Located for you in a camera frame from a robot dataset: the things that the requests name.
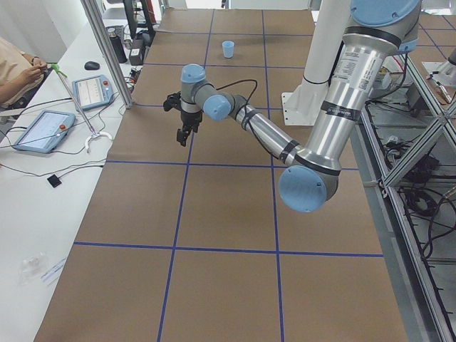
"computer mouse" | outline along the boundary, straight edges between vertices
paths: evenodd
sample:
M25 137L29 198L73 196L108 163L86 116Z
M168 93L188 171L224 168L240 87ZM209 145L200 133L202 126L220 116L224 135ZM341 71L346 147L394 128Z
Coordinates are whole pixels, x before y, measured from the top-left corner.
M89 61L84 64L84 68L86 70L98 70L100 68L100 64L94 61Z

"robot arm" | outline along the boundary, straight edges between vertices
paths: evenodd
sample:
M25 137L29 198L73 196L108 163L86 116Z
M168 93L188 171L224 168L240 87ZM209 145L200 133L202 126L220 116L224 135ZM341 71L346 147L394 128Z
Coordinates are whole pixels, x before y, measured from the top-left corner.
M197 132L202 112L213 120L230 116L289 166L279 181L283 201L299 212L320 208L336 193L339 157L385 58L416 46L420 0L352 0L351 13L343 35L345 51L305 146L242 96L218 92L196 64L182 69L181 93L168 96L164 103L165 110L181 111L184 125L177 140L185 145L192 130Z

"person's hand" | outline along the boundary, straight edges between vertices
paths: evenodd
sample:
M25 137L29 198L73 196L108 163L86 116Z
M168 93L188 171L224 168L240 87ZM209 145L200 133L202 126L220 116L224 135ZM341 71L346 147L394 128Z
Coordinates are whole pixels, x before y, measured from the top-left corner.
M31 66L19 74L25 84L33 83L41 77L41 69L39 66Z
M42 71L45 71L48 68L48 64L38 57L33 58L33 66L39 66Z

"blue joint cap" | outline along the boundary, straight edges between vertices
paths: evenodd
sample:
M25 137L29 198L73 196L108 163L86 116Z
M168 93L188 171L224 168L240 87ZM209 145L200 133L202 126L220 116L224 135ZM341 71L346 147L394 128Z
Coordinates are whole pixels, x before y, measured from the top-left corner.
M350 10L353 19L367 27L381 27L404 19L421 0L386 0L381 5L378 0L351 0Z
M399 50L396 54L402 55L403 53L409 53L409 52L415 50L417 45L418 45L418 39L413 39L412 41L402 43L399 46Z
M297 212L313 212L326 201L326 186L318 174L305 166L288 167L279 180L280 197Z
M183 83L198 83L206 79L206 71L198 64L187 64L182 68L180 80Z
M231 105L223 95L213 95L204 102L202 111L211 119L221 121L231 112Z

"white table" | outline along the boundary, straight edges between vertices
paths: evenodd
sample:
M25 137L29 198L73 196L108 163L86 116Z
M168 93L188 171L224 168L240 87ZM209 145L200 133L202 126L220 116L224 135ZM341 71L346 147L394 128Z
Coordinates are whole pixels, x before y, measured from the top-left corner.
M121 20L105 21L106 26L124 23L125 21ZM84 63L89 60L99 62L100 70L84 70ZM98 74L105 74L112 80L88 24L58 64L68 76L68 82ZM124 64L121 68L124 76L128 76L131 66ZM52 72L30 105L67 97L68 94L58 76ZM76 114L78 123L83 121L77 114L74 104L67 101L34 108L23 114L15 126L27 127L44 108L72 112ZM99 110L100 108L96 108L87 114L90 117ZM119 112L123 112L120 97L101 114L106 122L104 131L113 137L122 120ZM98 118L92 119L91 122L96 130L103 126ZM20 132L8 134L12 143L19 135ZM68 133L57 150L78 151L89 135L87 125L79 125ZM83 151L78 155L39 155L19 152L10 147L0 148L0 163L41 174L69 165L102 160L106 157L111 144L107 138L98 138L90 143L90 154ZM5 145L8 145L8 142L3 139L0 146ZM21 262L43 252L46 253L50 268L68 256L100 173L99 167L76 170L63 177L62 184L54 189L46 180L48 176L32 177L0 167L0 341L27 342L34 339L57 281L47 286L38 277L25 285L20 285Z

